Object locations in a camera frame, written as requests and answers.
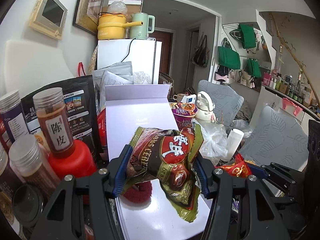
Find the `small red candy packet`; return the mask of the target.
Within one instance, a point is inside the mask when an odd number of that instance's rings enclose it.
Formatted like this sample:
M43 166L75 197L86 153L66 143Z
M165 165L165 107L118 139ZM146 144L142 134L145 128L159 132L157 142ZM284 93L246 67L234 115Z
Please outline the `small red candy packet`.
M232 164L222 165L220 168L233 177L247 178L253 174L240 153L235 155Z

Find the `dark red fuzzy scrunchie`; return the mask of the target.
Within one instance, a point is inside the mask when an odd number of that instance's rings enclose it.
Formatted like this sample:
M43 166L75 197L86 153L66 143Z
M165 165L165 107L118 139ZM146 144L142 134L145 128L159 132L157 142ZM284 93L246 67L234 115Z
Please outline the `dark red fuzzy scrunchie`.
M134 184L124 194L123 197L129 202L142 204L148 201L152 195L152 184L150 181Z

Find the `green brown snack packet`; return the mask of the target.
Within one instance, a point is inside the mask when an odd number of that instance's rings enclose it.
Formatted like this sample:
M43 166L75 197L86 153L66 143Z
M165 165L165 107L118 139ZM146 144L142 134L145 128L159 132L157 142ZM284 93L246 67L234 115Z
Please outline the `green brown snack packet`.
M203 143L200 125L175 129L136 129L122 195L134 184L157 179L178 215L192 223L197 216L200 186L193 162Z

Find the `clear plastic bag of food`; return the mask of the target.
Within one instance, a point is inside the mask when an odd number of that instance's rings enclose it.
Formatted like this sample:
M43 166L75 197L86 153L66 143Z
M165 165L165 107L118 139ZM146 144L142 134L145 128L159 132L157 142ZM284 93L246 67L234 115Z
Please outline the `clear plastic bag of food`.
M193 124L199 124L203 136L200 154L209 159L215 166L220 162L231 160L227 151L227 134L223 125L203 120L193 120Z

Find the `near grey leaf chair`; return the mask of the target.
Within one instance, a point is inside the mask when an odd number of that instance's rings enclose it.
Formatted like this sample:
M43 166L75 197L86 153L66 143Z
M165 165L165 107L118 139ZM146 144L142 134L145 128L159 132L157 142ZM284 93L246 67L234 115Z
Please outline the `near grey leaf chair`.
M239 153L257 165L273 162L302 171L308 162L308 136L294 117L265 106Z

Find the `grey leaf chair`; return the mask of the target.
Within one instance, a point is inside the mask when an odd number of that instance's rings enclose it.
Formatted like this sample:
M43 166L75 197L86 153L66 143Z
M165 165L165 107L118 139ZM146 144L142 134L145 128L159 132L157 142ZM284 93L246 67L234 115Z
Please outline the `grey leaf chair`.
M217 85L201 80L198 92L206 92L215 105L214 114L217 121L226 127L233 127L233 121L244 103L244 98L228 85Z
M308 136L294 117L265 106L239 153L257 165L273 162L302 171L308 162Z

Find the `white paper towel roll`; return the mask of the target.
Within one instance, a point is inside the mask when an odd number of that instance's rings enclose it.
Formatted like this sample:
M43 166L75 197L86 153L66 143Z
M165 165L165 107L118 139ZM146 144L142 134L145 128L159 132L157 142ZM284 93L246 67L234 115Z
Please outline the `white paper towel roll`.
M225 156L221 158L221 160L230 161L232 159L243 137L244 137L244 132L239 129L234 128L230 131L229 136L227 138L227 146L226 146L227 153Z

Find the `purple instant noodle cup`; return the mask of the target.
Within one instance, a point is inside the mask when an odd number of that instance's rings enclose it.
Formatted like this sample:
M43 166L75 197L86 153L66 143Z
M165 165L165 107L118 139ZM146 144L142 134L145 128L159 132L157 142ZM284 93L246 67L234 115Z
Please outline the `purple instant noodle cup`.
M179 130L192 126L192 119L197 113L194 103L170 102L169 105Z

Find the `cream water bottle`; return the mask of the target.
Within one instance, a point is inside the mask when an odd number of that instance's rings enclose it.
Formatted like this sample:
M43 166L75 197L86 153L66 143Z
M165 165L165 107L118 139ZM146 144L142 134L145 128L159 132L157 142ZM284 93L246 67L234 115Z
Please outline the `cream water bottle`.
M200 91L196 100L197 113L195 118L214 123L216 117L214 114L215 105L208 93Z

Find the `lavender open gift box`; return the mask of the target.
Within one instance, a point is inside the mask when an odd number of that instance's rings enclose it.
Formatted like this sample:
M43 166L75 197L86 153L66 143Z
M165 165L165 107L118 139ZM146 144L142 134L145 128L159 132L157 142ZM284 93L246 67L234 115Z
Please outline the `lavender open gift box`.
M110 159L132 146L116 207L125 239L192 239L204 231L209 207L191 169L203 142L198 125L179 130L167 85L105 87ZM134 203L132 192L148 194Z

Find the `far grey leaf chair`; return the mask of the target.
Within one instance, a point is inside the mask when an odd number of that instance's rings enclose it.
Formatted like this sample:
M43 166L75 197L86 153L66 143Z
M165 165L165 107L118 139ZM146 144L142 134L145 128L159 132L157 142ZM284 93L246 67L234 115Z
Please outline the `far grey leaf chair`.
M201 80L198 92L206 92L215 105L214 114L217 121L226 127L233 127L233 121L244 103L244 98L228 85L217 85Z

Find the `black printed gift bag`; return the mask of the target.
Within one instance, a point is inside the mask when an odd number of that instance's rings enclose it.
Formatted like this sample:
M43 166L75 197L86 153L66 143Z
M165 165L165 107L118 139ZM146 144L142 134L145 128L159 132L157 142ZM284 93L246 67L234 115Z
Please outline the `black printed gift bag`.
M103 149L99 139L94 82L91 75L51 83L24 96L21 103L29 132L35 135L42 145L48 146L36 116L33 96L53 87L62 88L73 138L83 141L96 164L100 164L102 162L100 154Z

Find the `clear spice jar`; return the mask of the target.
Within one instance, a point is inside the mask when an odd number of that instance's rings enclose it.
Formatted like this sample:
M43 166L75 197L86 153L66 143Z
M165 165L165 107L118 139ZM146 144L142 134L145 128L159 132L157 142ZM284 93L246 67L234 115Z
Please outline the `clear spice jar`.
M45 196L53 194L60 179L48 162L48 154L32 134L18 138L9 150L9 159L15 170L29 184Z

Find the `jar with chinese label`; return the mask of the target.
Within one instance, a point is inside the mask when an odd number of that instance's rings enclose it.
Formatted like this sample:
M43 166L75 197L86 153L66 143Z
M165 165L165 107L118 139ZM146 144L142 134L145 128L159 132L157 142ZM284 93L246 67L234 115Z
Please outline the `jar with chinese label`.
M62 88L54 87L38 92L33 96L33 103L51 152L61 153L73 147L74 139L68 123Z

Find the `small green handbag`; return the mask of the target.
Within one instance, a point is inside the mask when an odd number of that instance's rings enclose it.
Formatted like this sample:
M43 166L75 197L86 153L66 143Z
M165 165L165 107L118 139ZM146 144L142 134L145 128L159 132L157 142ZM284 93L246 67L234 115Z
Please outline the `small green handbag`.
M261 77L261 71L259 63L256 59L248 59L247 64L245 66L245 71L251 76L260 78Z

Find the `black hanging bag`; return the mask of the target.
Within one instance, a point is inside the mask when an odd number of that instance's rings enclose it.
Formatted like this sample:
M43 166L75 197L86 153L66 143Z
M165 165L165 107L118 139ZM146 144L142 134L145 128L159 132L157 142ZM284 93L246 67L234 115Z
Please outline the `black hanging bag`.
M197 47L195 54L193 55L191 61L193 64L206 68L209 59L209 49L207 44L207 35L202 34L200 45Z

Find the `large green handbag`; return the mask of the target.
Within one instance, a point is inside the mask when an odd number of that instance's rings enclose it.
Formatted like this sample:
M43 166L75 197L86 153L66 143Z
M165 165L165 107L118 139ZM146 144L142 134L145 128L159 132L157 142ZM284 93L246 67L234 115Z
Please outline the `large green handbag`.
M231 70L239 70L241 67L239 53L231 48L227 38L218 46L219 65Z

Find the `white mini fridge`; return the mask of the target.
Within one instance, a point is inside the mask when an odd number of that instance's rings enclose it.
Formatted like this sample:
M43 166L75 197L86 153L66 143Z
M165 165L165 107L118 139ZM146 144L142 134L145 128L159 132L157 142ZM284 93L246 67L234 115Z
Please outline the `white mini fridge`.
M97 68L131 62L134 73L143 72L148 78L148 83L157 84L161 52L162 42L156 40L101 40L98 42Z

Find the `brown entrance door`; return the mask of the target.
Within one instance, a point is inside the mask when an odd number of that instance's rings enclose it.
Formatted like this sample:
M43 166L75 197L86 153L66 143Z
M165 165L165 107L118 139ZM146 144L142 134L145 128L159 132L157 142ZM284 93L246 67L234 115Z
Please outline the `brown entrance door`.
M173 34L156 30L151 34L151 37L162 43L160 72L169 74Z

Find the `mint green electric kettle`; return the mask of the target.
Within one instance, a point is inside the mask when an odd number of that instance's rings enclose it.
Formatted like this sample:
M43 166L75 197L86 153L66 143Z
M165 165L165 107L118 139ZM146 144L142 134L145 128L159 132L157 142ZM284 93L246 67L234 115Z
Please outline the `mint green electric kettle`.
M141 25L130 28L130 38L137 40L147 40L149 34L155 30L155 16L144 12L137 12L131 15L132 22L139 22Z

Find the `top green handbag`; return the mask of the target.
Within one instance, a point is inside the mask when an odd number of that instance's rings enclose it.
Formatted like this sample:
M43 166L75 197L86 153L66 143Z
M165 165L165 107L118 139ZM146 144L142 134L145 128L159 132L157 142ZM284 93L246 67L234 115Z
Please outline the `top green handbag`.
M256 35L252 26L239 23L238 28L230 31L229 34L238 40L244 49L256 47Z

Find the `yellow cooking pot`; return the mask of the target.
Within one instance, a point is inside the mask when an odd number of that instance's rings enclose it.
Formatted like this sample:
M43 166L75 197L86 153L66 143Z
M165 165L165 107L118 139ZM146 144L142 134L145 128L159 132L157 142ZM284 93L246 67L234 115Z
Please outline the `yellow cooking pot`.
M126 28L137 25L141 25L141 23L127 22L126 16L123 14L103 14L98 20L98 40L124 39Z

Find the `gold framed picture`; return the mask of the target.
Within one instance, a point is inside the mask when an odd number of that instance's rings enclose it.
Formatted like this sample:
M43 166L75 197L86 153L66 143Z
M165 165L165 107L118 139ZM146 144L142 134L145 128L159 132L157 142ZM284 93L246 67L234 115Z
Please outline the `gold framed picture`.
M104 0L77 0L73 26L90 34L97 35L99 13L103 7Z

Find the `wall intercom panel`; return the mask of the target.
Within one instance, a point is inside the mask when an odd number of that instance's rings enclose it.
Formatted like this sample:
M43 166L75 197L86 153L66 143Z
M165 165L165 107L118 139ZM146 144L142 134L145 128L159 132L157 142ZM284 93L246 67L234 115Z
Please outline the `wall intercom panel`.
M37 0L28 25L50 38L62 40L67 12L59 0Z

